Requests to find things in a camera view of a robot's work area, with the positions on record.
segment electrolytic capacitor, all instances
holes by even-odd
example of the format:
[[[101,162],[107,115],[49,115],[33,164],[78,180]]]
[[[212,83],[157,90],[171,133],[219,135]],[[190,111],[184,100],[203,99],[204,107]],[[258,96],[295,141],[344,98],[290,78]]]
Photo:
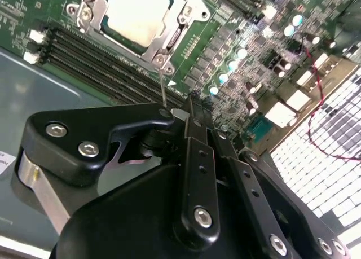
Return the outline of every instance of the electrolytic capacitor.
[[[278,77],[284,77],[284,75],[286,74],[280,67],[276,66],[274,69],[273,69],[273,72],[276,73],[276,75]]]
[[[323,39],[322,45],[324,45],[325,47],[327,47],[329,49],[332,49],[336,46],[336,42],[333,39]]]
[[[209,92],[210,92],[211,95],[217,95],[218,92],[219,92],[219,89],[218,89],[217,86],[211,85],[211,86],[209,87]]]
[[[283,69],[285,70],[290,70],[292,65],[291,63],[289,63],[288,61],[286,61],[285,59],[281,59],[279,61],[279,65],[283,67]]]
[[[256,87],[254,87],[250,82],[246,83],[246,89],[249,91],[250,94],[254,94],[257,91]]]
[[[218,79],[219,79],[219,82],[221,84],[224,84],[224,83],[226,83],[228,81],[229,77],[228,77],[228,75],[226,73],[220,73],[218,75]]]
[[[252,105],[251,102],[247,102],[247,103],[246,103],[246,107],[247,107],[247,109],[248,109],[249,115],[255,114],[256,109],[254,108],[254,106]]]
[[[235,60],[230,60],[227,65],[231,72],[236,71],[238,68],[238,62]]]
[[[239,60],[243,60],[243,59],[245,59],[245,58],[247,57],[248,52],[247,52],[246,49],[238,49],[238,50],[236,51],[236,55],[237,55],[237,58],[238,58]]]
[[[311,42],[313,45],[317,45],[321,41],[321,38],[319,36],[316,36],[311,33],[306,33],[305,36],[306,36],[306,40]]]

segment white label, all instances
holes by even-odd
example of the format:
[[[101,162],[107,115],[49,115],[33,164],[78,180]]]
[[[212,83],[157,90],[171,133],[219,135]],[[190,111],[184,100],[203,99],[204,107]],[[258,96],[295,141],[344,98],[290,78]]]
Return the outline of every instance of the white label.
[[[0,151],[0,175],[10,166],[11,163],[16,159],[15,156],[9,155],[8,153]]]

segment green circuit board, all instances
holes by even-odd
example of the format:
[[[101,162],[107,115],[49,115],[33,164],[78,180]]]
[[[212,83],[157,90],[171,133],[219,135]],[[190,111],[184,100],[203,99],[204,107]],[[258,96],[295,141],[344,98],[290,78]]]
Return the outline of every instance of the green circuit board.
[[[199,90],[206,97],[210,95],[212,85],[219,88],[217,96],[211,97],[215,123],[219,127],[223,126],[234,138],[240,133],[259,129],[262,129],[259,133],[263,134],[269,128],[268,124],[259,121],[260,113],[250,116],[247,103],[251,102],[256,107],[257,100],[266,92],[276,89],[282,81],[297,79],[292,77],[293,73],[303,64],[305,57],[287,52],[289,37],[285,36],[284,29],[292,23],[292,18],[295,15],[303,17],[303,23],[296,31],[331,38],[337,17],[352,0],[266,0],[277,9],[277,14],[271,21],[261,21],[257,25],[236,14],[221,0],[203,1],[211,18],[207,22],[195,21],[192,24],[171,58],[175,72],[171,76],[165,76],[165,84],[169,85],[169,91],[181,98],[185,98],[191,90]],[[79,2],[80,0],[0,0],[0,47],[22,57],[27,50],[30,30],[40,20],[57,23],[81,38],[90,39],[102,50],[127,61],[129,66],[138,68],[135,63],[123,59],[123,55],[119,55],[111,46],[91,40],[79,32],[65,10],[67,4]],[[238,62],[235,70],[230,71],[228,63],[235,58],[238,48],[246,48],[248,56]],[[265,58],[272,50],[284,55],[292,63],[292,68],[283,78],[265,66]],[[119,103],[117,98],[49,63],[43,64],[42,68],[110,104]],[[141,72],[154,81],[159,79],[157,72]],[[220,82],[221,73],[228,74],[227,83]],[[246,90],[246,82],[262,84],[262,88],[251,96]]]

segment black plastic arm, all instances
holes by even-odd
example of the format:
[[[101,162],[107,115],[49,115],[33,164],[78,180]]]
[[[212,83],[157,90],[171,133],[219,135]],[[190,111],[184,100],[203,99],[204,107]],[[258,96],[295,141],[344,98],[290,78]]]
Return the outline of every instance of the black plastic arm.
[[[138,132],[166,129],[173,122],[173,115],[159,104],[40,112],[25,124],[19,159],[25,151],[29,160],[67,183],[86,186],[95,183],[109,161],[110,143],[126,144]],[[54,123],[66,128],[65,136],[47,134],[46,127]],[[99,153],[82,155],[82,142],[95,143]]]
[[[347,247],[334,232],[286,186],[267,163],[251,151],[243,151],[240,159],[253,169],[272,209],[282,213],[283,222],[287,221],[287,237],[302,258],[350,258]]]
[[[187,101],[190,117],[186,120],[181,144],[174,232],[187,248],[202,251],[216,242],[220,233],[214,152],[208,146],[200,98],[191,95]]]

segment white connector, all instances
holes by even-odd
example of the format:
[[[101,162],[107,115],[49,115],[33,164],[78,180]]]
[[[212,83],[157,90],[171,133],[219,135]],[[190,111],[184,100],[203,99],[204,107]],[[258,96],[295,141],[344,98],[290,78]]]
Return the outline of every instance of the white connector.
[[[45,33],[38,32],[37,30],[32,29],[30,31],[29,38],[33,40],[35,43],[43,43],[46,37]]]
[[[40,53],[31,53],[27,51],[24,53],[23,59],[30,64],[36,64],[40,60]]]

